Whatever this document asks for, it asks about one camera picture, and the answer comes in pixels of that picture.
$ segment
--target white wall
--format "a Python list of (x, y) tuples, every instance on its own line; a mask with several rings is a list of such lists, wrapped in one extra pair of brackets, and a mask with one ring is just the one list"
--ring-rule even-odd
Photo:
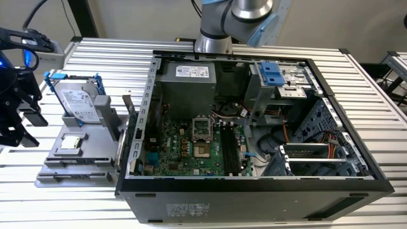
[(407, 51), (407, 0), (294, 0), (278, 45), (348, 48), (361, 62)]
[[(25, 20), (39, 2), (41, 0), (0, 0), (0, 27), (22, 31)], [(65, 0), (65, 3), (77, 35), (81, 36), (69, 1)], [(51, 40), (57, 40), (63, 49), (67, 47), (74, 33), (61, 0), (49, 0), (45, 3), (34, 16), (30, 28), (46, 34)], [(15, 65), (23, 64), (22, 51), (7, 51), (6, 54)], [(42, 75), (47, 70), (50, 69), (39, 69), (37, 74)]]
[[(199, 35), (190, 0), (91, 2), (109, 38), (173, 41)], [(407, 51), (406, 14), (407, 0), (293, 0), (278, 45), (349, 48), (360, 61), (378, 62), (386, 51)]]
[(107, 38), (174, 41), (199, 35), (201, 18), (190, 0), (90, 0), (90, 5)]

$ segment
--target aluminum extrusion table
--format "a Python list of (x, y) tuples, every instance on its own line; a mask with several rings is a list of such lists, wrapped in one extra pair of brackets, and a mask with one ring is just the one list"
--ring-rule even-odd
[[(131, 91), (135, 106), (141, 105), (153, 50), (193, 51), (191, 42), (147, 42), (85, 38), (73, 42), (66, 50), (67, 60), (62, 73), (95, 75), (105, 80), (113, 106), (126, 113), (122, 101)], [(332, 229), (376, 229), (407, 227), (407, 117), (377, 86), (350, 54), (338, 49), (264, 46), (254, 49), (234, 46), (236, 54), (312, 58), (337, 94), (337, 99), (365, 140), (396, 193), (365, 206), (333, 223), (185, 224), (162, 225), (169, 228), (298, 228), (317, 226)], [(37, 188), (34, 182), (45, 158), (53, 148), (63, 121), (63, 108), (46, 84), (42, 113), (49, 127), (33, 127), (39, 139), (38, 148), (7, 148), (0, 153), (0, 222), (2, 228), (125, 228), (139, 225), (125, 201), (115, 199), (113, 187)]]

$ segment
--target power supply label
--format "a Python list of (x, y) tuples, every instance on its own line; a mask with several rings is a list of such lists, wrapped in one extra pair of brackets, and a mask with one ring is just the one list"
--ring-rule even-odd
[(178, 66), (177, 67), (178, 77), (199, 77), (210, 78), (210, 68), (203, 66)]

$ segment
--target open computer tower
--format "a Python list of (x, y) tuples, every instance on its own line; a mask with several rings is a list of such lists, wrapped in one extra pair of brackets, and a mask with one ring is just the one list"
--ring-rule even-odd
[(336, 220), (394, 192), (312, 59), (155, 51), (122, 154), (142, 223)]

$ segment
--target blue light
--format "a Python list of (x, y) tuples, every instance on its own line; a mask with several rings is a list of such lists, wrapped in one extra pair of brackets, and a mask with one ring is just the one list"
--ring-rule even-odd
[(31, 63), (31, 52), (25, 50), (25, 64), (27, 67), (30, 67), (30, 63)]

